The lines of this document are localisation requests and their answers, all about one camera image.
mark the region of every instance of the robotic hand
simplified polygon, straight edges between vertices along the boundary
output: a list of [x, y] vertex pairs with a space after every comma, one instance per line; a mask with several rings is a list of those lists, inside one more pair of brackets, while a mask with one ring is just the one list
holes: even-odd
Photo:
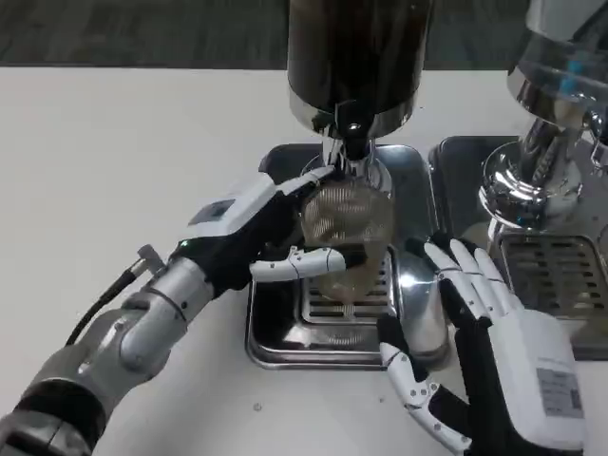
[[413, 419], [457, 455], [581, 455], [580, 390], [561, 323], [525, 309], [483, 249], [434, 237], [410, 250], [438, 274], [468, 396], [467, 405], [433, 381], [386, 316], [377, 324], [383, 363]]
[[[264, 257], [288, 241], [298, 205], [334, 174], [326, 166], [280, 185], [260, 174], [244, 192], [203, 207], [167, 264], [151, 247], [141, 248], [141, 258], [85, 314], [14, 412], [0, 420], [0, 456], [90, 455], [114, 408], [159, 373], [209, 301], [252, 279], [294, 280], [365, 262], [362, 245], [292, 247], [286, 258]], [[98, 316], [79, 340], [96, 313], [146, 270], [152, 279], [120, 309]]]

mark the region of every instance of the white label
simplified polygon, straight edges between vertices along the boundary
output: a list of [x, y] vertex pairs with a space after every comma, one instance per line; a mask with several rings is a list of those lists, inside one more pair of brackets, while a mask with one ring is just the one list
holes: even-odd
[[547, 416], [582, 418], [579, 383], [574, 373], [536, 369]]

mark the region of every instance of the metal drip tray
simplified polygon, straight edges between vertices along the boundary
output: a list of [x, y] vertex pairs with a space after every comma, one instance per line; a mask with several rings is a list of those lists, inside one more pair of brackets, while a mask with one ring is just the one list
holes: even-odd
[[[299, 176], [321, 152], [320, 144], [281, 145], [267, 155], [260, 170], [281, 183]], [[434, 274], [424, 261], [405, 252], [408, 238], [424, 239], [437, 230], [427, 166], [407, 146], [380, 145], [375, 153], [390, 172], [399, 208], [375, 287], [364, 299], [345, 306], [322, 296], [314, 280], [253, 284], [245, 344], [262, 367], [381, 369], [375, 322], [384, 313], [419, 330], [408, 340], [417, 359], [433, 363], [445, 357], [447, 328], [436, 293], [431, 292]], [[294, 233], [291, 242], [299, 239], [301, 233]]]
[[375, 325], [383, 314], [397, 315], [392, 289], [392, 262], [387, 253], [374, 287], [360, 301], [343, 304], [323, 296], [316, 280], [305, 280], [302, 286], [302, 318], [317, 325]]
[[606, 318], [608, 287], [598, 254], [586, 237], [501, 237], [513, 290], [527, 306], [568, 318]]

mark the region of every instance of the floor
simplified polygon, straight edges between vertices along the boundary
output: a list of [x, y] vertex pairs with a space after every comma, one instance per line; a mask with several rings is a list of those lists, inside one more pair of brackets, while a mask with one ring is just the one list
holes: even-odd
[[[507, 68], [528, 0], [436, 0], [426, 68]], [[281, 69], [287, 0], [0, 0], [0, 65]]]

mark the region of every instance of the white countertop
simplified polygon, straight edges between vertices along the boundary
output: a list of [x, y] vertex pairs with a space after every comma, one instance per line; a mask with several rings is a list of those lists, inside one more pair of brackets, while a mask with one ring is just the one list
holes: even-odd
[[[318, 138], [291, 115], [284, 72], [2, 68], [0, 90], [3, 413], [142, 244], [170, 252], [202, 202], [255, 173], [273, 146]], [[526, 122], [503, 72], [426, 72], [412, 119], [384, 142], [426, 155], [448, 136], [518, 134]], [[205, 308], [95, 454], [447, 455], [383, 372], [254, 365], [246, 304], [229, 293]], [[579, 373], [585, 454], [599, 456], [608, 364]], [[462, 393], [457, 368], [439, 377]]]

